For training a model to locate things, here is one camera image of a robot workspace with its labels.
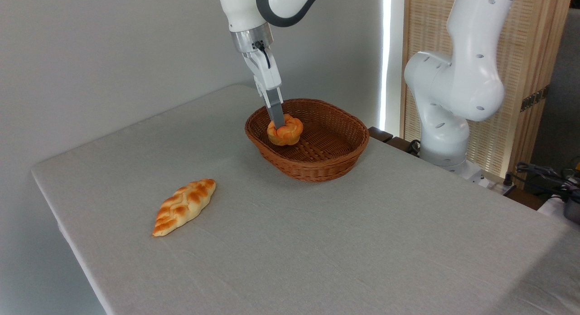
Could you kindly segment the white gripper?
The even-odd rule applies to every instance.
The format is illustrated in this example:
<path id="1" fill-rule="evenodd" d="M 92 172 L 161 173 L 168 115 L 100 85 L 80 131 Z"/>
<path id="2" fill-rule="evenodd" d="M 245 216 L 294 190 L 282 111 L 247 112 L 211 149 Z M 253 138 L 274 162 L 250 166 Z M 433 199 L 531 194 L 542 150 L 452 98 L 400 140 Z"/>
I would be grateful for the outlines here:
<path id="1" fill-rule="evenodd" d="M 279 129 L 285 125 L 282 109 L 283 98 L 280 90 L 281 77 L 277 63 L 270 47 L 265 52 L 254 50 L 242 53 L 244 60 L 255 77 L 258 94 L 265 101 L 266 110 L 273 121 L 274 127 Z"/>

